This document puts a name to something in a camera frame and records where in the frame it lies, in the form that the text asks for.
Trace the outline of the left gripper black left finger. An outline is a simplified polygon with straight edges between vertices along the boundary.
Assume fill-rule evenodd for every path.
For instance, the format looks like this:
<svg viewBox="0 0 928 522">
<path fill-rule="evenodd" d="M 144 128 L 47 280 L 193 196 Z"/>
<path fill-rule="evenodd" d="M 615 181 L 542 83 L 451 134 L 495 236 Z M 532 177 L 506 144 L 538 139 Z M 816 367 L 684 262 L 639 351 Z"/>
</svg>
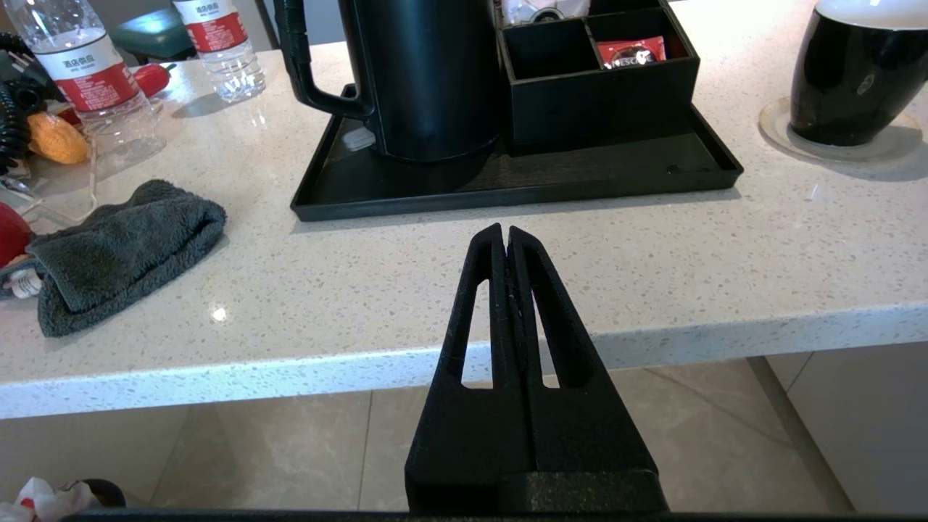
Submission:
<svg viewBox="0 0 928 522">
<path fill-rule="evenodd" d="M 492 387 L 462 383 L 478 287 L 489 285 Z M 497 510 L 500 487 L 530 465 L 523 384 L 508 312 L 500 225 L 468 245 L 431 386 L 405 462 L 412 510 Z"/>
</svg>

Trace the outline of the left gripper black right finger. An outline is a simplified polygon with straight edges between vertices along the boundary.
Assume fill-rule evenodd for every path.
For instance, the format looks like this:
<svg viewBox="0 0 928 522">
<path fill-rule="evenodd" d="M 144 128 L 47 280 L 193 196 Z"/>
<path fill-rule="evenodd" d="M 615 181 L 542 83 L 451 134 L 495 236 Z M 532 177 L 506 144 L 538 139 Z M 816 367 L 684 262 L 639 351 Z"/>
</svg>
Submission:
<svg viewBox="0 0 928 522">
<path fill-rule="evenodd" d="M 541 241 L 510 229 L 510 304 L 529 470 L 528 510 L 664 510 L 659 472 Z"/>
</svg>

